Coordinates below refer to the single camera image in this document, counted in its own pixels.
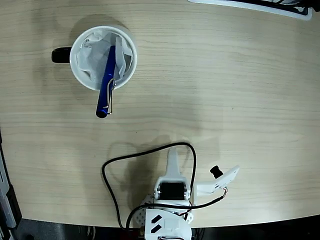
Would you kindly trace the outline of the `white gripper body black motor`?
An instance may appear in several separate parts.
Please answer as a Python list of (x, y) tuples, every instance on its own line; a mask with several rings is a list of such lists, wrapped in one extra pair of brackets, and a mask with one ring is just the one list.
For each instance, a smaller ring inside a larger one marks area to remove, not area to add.
[(164, 201), (187, 201), (191, 190), (191, 184), (185, 177), (159, 177), (154, 186), (154, 197)]

